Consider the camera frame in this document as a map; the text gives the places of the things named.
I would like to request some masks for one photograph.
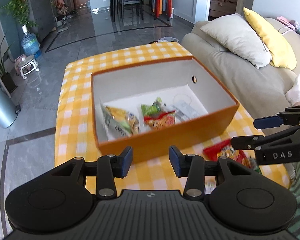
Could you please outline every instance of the gray sofa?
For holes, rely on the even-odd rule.
[[[285,27],[274,19],[266,20],[277,30]],[[293,71],[271,65],[257,70],[249,61],[233,54],[201,31],[201,26],[207,23],[197,22],[192,32],[183,38],[182,46],[228,87],[254,119],[276,114],[289,107],[285,93],[293,86],[296,74],[300,74],[300,35],[293,31],[284,35],[297,58],[297,67]],[[263,132],[269,135],[283,129],[286,127],[266,129]]]

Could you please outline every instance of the white rolling stool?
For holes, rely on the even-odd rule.
[[[18,65],[18,68],[20,70],[20,75],[23,77],[23,79],[27,79],[26,75],[31,73],[32,71],[39,71],[38,68],[38,62],[35,60],[34,55],[31,55],[29,57],[26,57],[25,60],[21,61]]]

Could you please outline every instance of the open box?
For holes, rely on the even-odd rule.
[[[106,69],[92,75],[94,133],[103,155],[119,154],[133,147],[134,162],[168,154],[170,145],[184,149],[224,132],[239,107],[238,101],[199,61],[169,58]],[[160,97],[171,105],[187,102],[200,117],[151,130],[143,123],[141,104],[152,105]],[[105,124],[101,104],[136,115],[138,135],[116,138]]]

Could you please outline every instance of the orange stool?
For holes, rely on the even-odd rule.
[[[168,20],[170,20],[172,14],[172,0],[154,0],[153,12],[154,17],[159,18],[159,15],[162,14],[162,4],[163,11],[166,11],[166,3],[167,3],[167,16]]]

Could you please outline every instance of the yellow pillow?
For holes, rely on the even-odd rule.
[[[243,8],[243,11],[248,23],[268,47],[272,56],[270,64],[275,67],[294,69],[297,66],[297,60],[287,40],[256,12],[247,8]]]

